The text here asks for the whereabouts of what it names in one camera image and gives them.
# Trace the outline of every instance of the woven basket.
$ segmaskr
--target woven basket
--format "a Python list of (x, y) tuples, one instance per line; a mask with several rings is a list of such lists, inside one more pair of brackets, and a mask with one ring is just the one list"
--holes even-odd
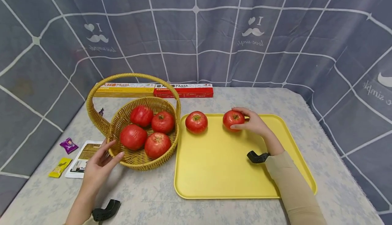
[[(108, 83), (109, 81), (112, 81), (114, 79), (125, 78), (125, 77), (145, 78), (163, 84), (163, 86), (168, 88), (173, 93), (174, 98), (177, 101), (176, 108), (174, 108), (173, 105), (170, 104), (165, 99), (161, 99), (158, 97), (142, 97), (139, 99), (135, 99), (127, 103), (123, 107), (121, 107), (121, 109), (119, 109), (114, 115), (112, 122), (109, 123), (101, 115), (99, 115), (98, 112), (94, 109), (93, 96), (97, 91), (97, 89), (103, 86), (105, 83)], [(168, 159), (170, 159), (170, 157), (173, 155), (178, 142), (178, 131), (180, 129), (181, 104), (180, 104), (180, 97), (178, 96), (177, 91), (175, 91), (175, 89), (169, 83), (159, 78), (156, 78), (154, 76), (139, 74), (139, 73), (124, 73), (124, 74), (112, 75), (106, 79), (103, 79), (91, 89), (90, 93), (87, 96), (86, 105), (87, 105), (88, 116), (90, 117), (94, 125), (102, 132), (102, 134), (108, 138), (108, 142), (114, 139), (117, 140), (116, 145), (114, 145), (109, 149), (109, 154), (112, 157), (114, 157), (121, 151), (125, 152), (124, 158), (120, 162), (122, 165), (139, 171), (147, 171), (159, 167), (160, 165), (168, 161)], [(128, 148), (125, 148), (119, 141), (119, 135), (121, 133), (121, 130), (123, 130), (124, 127), (126, 127), (127, 125), (131, 124), (129, 120), (129, 115), (132, 109), (134, 109), (139, 105), (148, 106), (150, 109), (154, 111), (154, 114), (157, 114), (160, 111), (167, 111), (175, 118), (175, 127), (168, 134), (168, 137), (170, 138), (171, 141), (171, 147), (168, 151), (166, 151), (164, 155), (162, 155), (156, 160), (152, 160), (149, 157), (147, 157), (144, 148), (141, 148), (136, 151), (129, 150)], [(145, 127), (143, 129), (147, 131), (148, 135), (153, 133), (151, 127)]]

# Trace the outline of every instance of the sleeve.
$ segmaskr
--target sleeve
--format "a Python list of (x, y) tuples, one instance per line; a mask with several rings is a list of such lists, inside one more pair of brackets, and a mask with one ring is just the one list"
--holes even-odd
[(91, 215), (91, 217), (87, 221), (85, 221), (82, 225), (99, 225), (99, 222), (94, 221), (93, 215)]
[(312, 190), (285, 151), (269, 156), (266, 168), (279, 189), (291, 225), (326, 225)]

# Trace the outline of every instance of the purple candy wrapper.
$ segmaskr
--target purple candy wrapper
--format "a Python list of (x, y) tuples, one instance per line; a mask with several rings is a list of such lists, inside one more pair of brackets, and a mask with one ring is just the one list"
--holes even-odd
[(60, 146), (65, 148), (65, 151), (67, 151), (68, 155), (78, 148), (78, 146), (75, 143), (73, 143), (72, 139), (70, 139), (70, 138), (67, 138), (67, 140), (60, 143)]

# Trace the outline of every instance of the mustache print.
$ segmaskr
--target mustache print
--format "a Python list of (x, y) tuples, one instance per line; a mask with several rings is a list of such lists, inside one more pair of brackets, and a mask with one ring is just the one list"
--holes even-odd
[(264, 32), (260, 32), (260, 30), (257, 28), (249, 28), (247, 31), (242, 33), (242, 36), (248, 36), (250, 33), (254, 34), (255, 36), (261, 36), (262, 34), (264, 34)]
[(87, 38), (87, 40), (89, 40), (90, 42), (99, 42), (100, 40), (102, 40), (104, 43), (108, 43), (109, 42), (109, 38), (106, 38), (103, 35), (93, 35), (91, 38)]

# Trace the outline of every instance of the candy packet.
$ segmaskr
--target candy packet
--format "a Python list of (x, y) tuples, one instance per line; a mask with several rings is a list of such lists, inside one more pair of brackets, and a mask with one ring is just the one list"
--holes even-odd
[(101, 111), (98, 112), (98, 114), (99, 114), (100, 116), (103, 116), (103, 108), (101, 109)]
[(61, 158), (59, 164), (56, 166), (56, 168), (49, 173), (49, 177), (54, 177), (54, 178), (59, 178), (61, 176), (61, 173), (67, 168), (69, 163), (71, 163), (72, 159), (69, 158)]
[(70, 138), (67, 138), (67, 140), (60, 143), (60, 146), (62, 146), (65, 151), (67, 151), (68, 155), (78, 148), (78, 146), (74, 142), (72, 142), (72, 139)]

